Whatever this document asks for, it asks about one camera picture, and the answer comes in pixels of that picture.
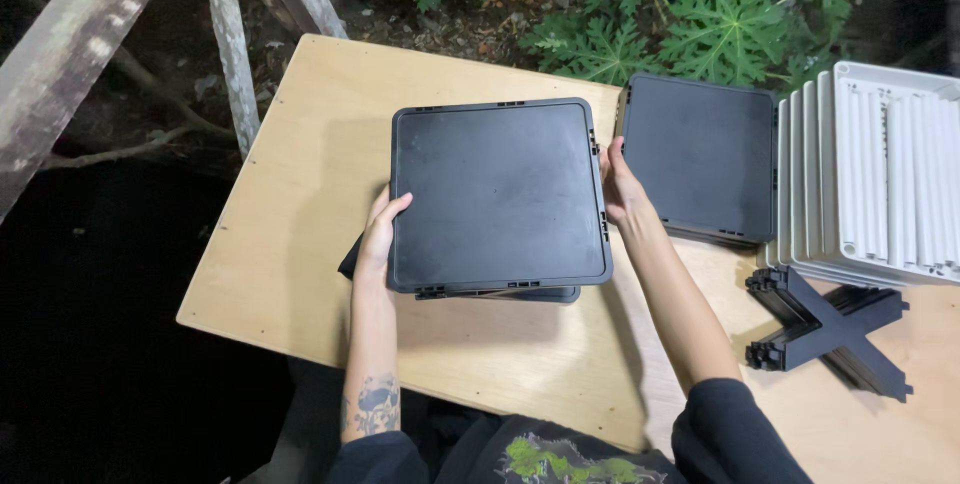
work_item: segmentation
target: person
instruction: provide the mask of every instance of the person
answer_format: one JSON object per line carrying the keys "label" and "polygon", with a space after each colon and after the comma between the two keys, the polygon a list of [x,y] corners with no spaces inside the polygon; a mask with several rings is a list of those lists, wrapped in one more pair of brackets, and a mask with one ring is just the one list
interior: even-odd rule
{"label": "person", "polygon": [[[664,226],[621,154],[601,148],[606,216],[616,224],[656,333],[687,401],[673,429],[676,464],[659,451],[630,454],[590,435],[527,416],[483,416],[467,429],[436,482],[476,484],[809,483],[743,384],[738,360]],[[401,430],[395,295],[386,286],[392,220],[416,200],[370,209],[350,300],[342,447],[327,481],[426,483],[426,463]]]}

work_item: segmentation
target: forearm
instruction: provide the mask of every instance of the forearm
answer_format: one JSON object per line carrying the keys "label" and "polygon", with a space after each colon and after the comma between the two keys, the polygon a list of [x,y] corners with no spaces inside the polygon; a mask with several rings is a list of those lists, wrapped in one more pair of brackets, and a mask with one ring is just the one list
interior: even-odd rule
{"label": "forearm", "polygon": [[727,333],[653,206],[634,209],[618,229],[683,392],[702,380],[742,380]]}
{"label": "forearm", "polygon": [[397,308],[382,280],[353,281],[349,355],[343,382],[340,441],[401,429],[397,379]]}

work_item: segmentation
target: dirt ground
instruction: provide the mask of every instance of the dirt ground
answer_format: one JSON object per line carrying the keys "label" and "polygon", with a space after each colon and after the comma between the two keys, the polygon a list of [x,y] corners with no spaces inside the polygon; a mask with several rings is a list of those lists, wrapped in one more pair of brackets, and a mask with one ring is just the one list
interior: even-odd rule
{"label": "dirt ground", "polygon": [[351,39],[536,69],[517,45],[546,14],[583,0],[442,0],[421,13],[412,0],[331,0]]}

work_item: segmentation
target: hand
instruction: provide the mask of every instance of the hand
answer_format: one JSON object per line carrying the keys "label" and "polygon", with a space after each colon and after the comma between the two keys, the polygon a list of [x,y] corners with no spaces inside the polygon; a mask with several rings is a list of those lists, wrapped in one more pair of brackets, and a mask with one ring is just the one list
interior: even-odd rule
{"label": "hand", "polygon": [[414,195],[407,192],[394,200],[390,200],[390,185],[388,184],[373,200],[366,216],[366,228],[363,232],[363,242],[360,243],[360,252],[357,256],[357,265],[354,269],[354,279],[374,276],[387,282],[387,257],[390,255],[390,244],[394,242],[394,218],[413,203]]}
{"label": "hand", "polygon": [[600,146],[600,181],[603,183],[606,218],[621,229],[633,214],[653,211],[653,204],[641,182],[623,159],[622,147],[622,135],[613,139],[609,148]]}

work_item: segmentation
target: stack of black panels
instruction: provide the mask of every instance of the stack of black panels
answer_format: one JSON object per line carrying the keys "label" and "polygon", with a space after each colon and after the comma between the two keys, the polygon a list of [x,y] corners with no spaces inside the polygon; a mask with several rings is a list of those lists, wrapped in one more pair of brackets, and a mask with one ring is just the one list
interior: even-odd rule
{"label": "stack of black panels", "polygon": [[613,273],[590,105],[411,107],[392,121],[388,284],[418,299],[569,303]]}

